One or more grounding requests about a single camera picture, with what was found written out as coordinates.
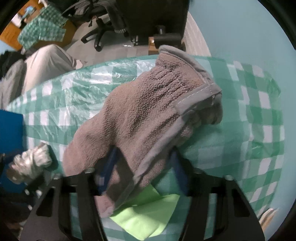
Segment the lime green microfibre cloth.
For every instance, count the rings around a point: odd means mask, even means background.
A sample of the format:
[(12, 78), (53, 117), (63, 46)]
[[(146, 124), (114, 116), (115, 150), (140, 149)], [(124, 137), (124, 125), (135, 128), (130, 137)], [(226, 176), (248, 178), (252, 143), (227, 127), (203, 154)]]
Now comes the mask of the lime green microfibre cloth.
[(137, 240), (160, 235), (178, 204), (177, 194), (160, 195), (152, 185), (116, 210), (111, 219)]

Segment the grey fleece mitt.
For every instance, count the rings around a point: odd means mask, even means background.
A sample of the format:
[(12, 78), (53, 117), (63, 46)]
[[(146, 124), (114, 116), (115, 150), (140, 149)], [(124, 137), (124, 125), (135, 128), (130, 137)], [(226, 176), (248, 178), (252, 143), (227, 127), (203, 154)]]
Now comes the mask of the grey fleece mitt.
[(119, 148), (107, 189), (95, 197), (100, 216), (109, 217), (163, 171), (172, 147), (194, 128), (221, 122), (221, 99), (221, 88), (195, 59), (162, 45), (151, 70), (112, 90), (99, 113), (78, 128), (64, 152), (64, 172), (102, 171), (111, 147)]

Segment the blue cardboard box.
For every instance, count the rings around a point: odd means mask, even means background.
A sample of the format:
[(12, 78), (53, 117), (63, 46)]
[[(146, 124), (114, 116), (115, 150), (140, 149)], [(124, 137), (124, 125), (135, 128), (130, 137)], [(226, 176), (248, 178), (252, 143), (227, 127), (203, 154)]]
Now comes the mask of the blue cardboard box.
[(22, 193), (25, 184), (15, 184), (7, 176), (9, 164), (23, 148), (23, 116), (18, 113), (1, 110), (1, 154), (4, 160), (1, 164), (1, 188), (8, 193)]

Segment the grey quilted duvet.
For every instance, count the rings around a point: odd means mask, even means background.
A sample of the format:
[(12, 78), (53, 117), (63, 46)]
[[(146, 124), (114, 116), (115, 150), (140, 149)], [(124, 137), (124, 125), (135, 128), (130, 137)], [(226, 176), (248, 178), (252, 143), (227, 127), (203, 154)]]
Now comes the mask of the grey quilted duvet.
[(18, 98), (23, 89), (27, 66), (24, 60), (14, 63), (1, 81), (0, 105), (1, 109), (6, 107)]

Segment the green checkered cloth on box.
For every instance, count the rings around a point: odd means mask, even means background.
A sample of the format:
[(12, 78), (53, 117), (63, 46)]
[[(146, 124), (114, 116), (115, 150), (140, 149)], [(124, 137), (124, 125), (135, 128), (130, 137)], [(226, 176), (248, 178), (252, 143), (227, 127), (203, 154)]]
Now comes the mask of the green checkered cloth on box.
[(67, 20), (54, 6), (48, 5), (26, 24), (18, 36), (18, 42), (25, 50), (39, 41), (62, 42), (66, 33), (64, 25)]

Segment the black office chair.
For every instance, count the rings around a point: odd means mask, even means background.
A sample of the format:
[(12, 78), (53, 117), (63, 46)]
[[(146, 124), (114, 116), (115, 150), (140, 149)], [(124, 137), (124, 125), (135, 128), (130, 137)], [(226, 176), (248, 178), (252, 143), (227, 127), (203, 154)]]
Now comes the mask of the black office chair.
[(63, 11), (62, 16), (72, 21), (88, 22), (90, 27), (95, 19), (97, 28), (83, 36), (81, 42), (86, 44), (89, 37), (96, 36), (94, 48), (97, 52), (102, 50), (100, 41), (105, 32), (129, 36), (123, 14), (116, 1), (78, 1)]

